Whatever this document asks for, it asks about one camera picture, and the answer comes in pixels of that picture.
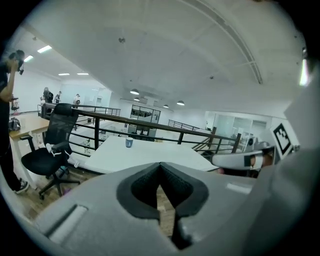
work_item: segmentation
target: mug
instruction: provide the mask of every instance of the mug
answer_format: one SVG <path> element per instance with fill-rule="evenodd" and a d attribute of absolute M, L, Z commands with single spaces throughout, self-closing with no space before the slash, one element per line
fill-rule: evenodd
<path fill-rule="evenodd" d="M 128 137 L 128 138 L 125 139 L 125 146 L 127 148 L 131 148 L 133 143 L 134 143 L 134 139 L 133 138 Z"/>

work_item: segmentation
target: window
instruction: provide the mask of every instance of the window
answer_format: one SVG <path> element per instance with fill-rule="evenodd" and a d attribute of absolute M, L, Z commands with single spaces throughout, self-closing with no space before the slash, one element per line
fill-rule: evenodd
<path fill-rule="evenodd" d="M 161 111 L 143 106 L 132 105 L 131 119 L 157 124 Z"/>

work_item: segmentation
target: white ceiling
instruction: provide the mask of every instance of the white ceiling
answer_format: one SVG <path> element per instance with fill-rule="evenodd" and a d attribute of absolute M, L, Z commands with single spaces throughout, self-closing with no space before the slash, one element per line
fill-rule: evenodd
<path fill-rule="evenodd" d="M 186 108 L 206 110 L 236 108 L 239 99 L 245 105 L 251 100 L 292 100 L 300 91 L 304 41 L 291 20 L 270 2 L 204 3 L 47 1 L 24 28 L 127 100 L 134 98 L 132 88 L 157 99 L 155 106 L 169 104 L 173 109 L 180 108 L 178 100 Z M 81 71 L 77 66 L 70 69 Z M 62 61 L 46 72 L 61 73 L 66 67 Z"/>
<path fill-rule="evenodd" d="M 12 51 L 20 49 L 25 52 L 26 57 L 29 55 L 33 56 L 33 59 L 24 64 L 25 72 L 35 71 L 57 80 L 92 79 L 90 75 L 77 75 L 77 73 L 86 72 L 54 49 L 47 50 L 43 53 L 37 52 L 39 49 L 47 45 L 48 43 L 43 42 L 39 38 L 35 39 L 35 36 L 32 33 L 28 32 L 23 27 L 19 27 L 9 43 L 7 52 L 11 53 Z M 58 74 L 61 73 L 69 73 L 70 75 L 59 76 Z"/>

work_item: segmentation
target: metal railing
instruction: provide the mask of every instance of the metal railing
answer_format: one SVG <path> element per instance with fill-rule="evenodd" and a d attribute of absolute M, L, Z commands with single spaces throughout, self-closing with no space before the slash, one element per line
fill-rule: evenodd
<path fill-rule="evenodd" d="M 55 104 L 50 104 L 50 103 L 43 104 L 41 107 L 41 117 L 49 119 L 50 116 L 47 114 L 48 113 L 47 109 L 54 109 L 54 108 L 55 108 Z M 108 132 L 108 133 L 112 133 L 112 134 L 127 135 L 130 137 L 134 137 L 135 139 L 141 139 L 141 140 L 146 140 L 146 141 L 162 140 L 162 141 L 169 141 L 169 142 L 177 142 L 177 144 L 192 143 L 192 144 L 197 144 L 196 145 L 197 147 L 194 148 L 194 150 L 197 152 L 198 151 L 215 151 L 216 153 L 218 151 L 230 150 L 230 149 L 219 149 L 219 147 L 221 145 L 225 145 L 225 144 L 222 144 L 222 140 L 233 141 L 234 146 L 232 148 L 232 153 L 235 153 L 237 150 L 237 147 L 239 145 L 240 139 L 241 139 L 240 133 L 237 134 L 236 138 L 229 138 L 229 137 L 215 135 L 215 132 L 216 132 L 215 128 L 212 130 L 212 133 L 204 133 L 204 132 L 199 132 L 199 131 L 194 131 L 194 130 L 171 127 L 168 125 L 163 125 L 163 124 L 158 124 L 158 123 L 151 123 L 151 122 L 144 122 L 144 121 L 140 121 L 140 120 L 129 119 L 129 118 L 125 118 L 125 117 L 120 117 L 115 114 L 106 114 L 107 113 L 106 111 L 105 111 L 105 113 L 103 113 L 103 112 L 101 113 L 101 111 L 86 111 L 86 110 L 75 108 L 75 107 L 73 107 L 73 111 L 77 112 L 79 114 L 79 116 L 95 119 L 94 125 L 85 125 L 85 124 L 80 124 L 80 123 L 75 124 L 75 126 L 77 126 L 77 127 L 85 127 L 85 128 L 94 130 L 94 136 L 85 136 L 85 135 L 77 134 L 75 132 L 71 133 L 72 135 L 77 136 L 77 137 L 93 140 L 94 147 L 88 146 L 88 145 L 82 145 L 82 144 L 79 144 L 79 143 L 76 143 L 73 141 L 69 141 L 69 143 L 76 145 L 76 146 L 79 146 L 79 147 L 83 147 L 85 149 L 94 150 L 94 151 L 98 149 L 99 142 L 105 141 L 104 139 L 99 138 L 100 132 Z M 163 138 L 163 137 L 153 137 L 153 136 L 148 136 L 148 135 L 144 135 L 144 134 L 132 134 L 132 133 L 124 132 L 124 131 L 104 129 L 104 128 L 100 127 L 101 120 L 109 120 L 109 121 L 123 123 L 123 124 L 127 124 L 127 125 L 136 125 L 136 126 L 142 126 L 142 127 L 146 127 L 146 128 L 176 132 L 176 133 L 179 133 L 179 138 L 178 139 L 169 139 L 169 138 Z M 203 136 L 205 138 L 205 140 L 203 140 L 202 142 L 186 141 L 186 140 L 183 140 L 184 134 Z M 219 139 L 219 143 L 213 143 L 214 139 Z M 201 149 L 199 149 L 200 148 L 199 145 L 201 145 L 201 146 L 204 145 L 204 147 L 208 146 L 209 148 L 212 145 L 217 145 L 217 148 L 212 149 L 212 150 L 210 150 L 210 149 L 202 150 L 203 147 L 201 147 Z M 72 151 L 76 154 L 90 157 L 89 154 L 78 152 L 75 150 L 72 150 Z"/>
<path fill-rule="evenodd" d="M 106 115 L 112 115 L 112 116 L 120 116 L 121 109 L 119 108 L 112 108 L 112 107 L 104 107 L 104 106 L 92 106 L 92 105 L 72 105 L 73 108 L 85 108 L 86 111 L 92 111 L 92 112 L 99 112 L 104 113 Z M 38 116 L 41 117 L 41 105 L 37 105 L 37 112 Z"/>
<path fill-rule="evenodd" d="M 185 130 L 191 130 L 191 131 L 195 131 L 195 130 L 200 129 L 199 127 L 195 127 L 195 126 L 192 126 L 192 125 L 189 125 L 186 123 L 177 122 L 177 121 L 170 120 L 170 119 L 169 119 L 168 126 L 181 128 L 181 129 L 185 129 Z"/>

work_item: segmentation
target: glass wall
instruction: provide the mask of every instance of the glass wall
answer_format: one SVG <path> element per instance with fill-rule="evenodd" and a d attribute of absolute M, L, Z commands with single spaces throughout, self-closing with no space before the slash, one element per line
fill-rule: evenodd
<path fill-rule="evenodd" d="M 247 147 L 249 138 L 259 136 L 259 134 L 266 129 L 267 123 L 249 118 L 216 114 L 213 126 L 216 127 L 215 134 L 218 136 L 235 139 L 238 134 L 241 134 L 241 140 L 237 148 L 237 152 L 243 152 Z M 213 143 L 219 143 L 219 139 L 214 139 Z M 222 146 L 220 149 L 231 150 L 235 142 L 223 139 L 221 144 Z"/>
<path fill-rule="evenodd" d="M 161 111 L 143 106 L 132 105 L 131 119 L 157 124 Z"/>

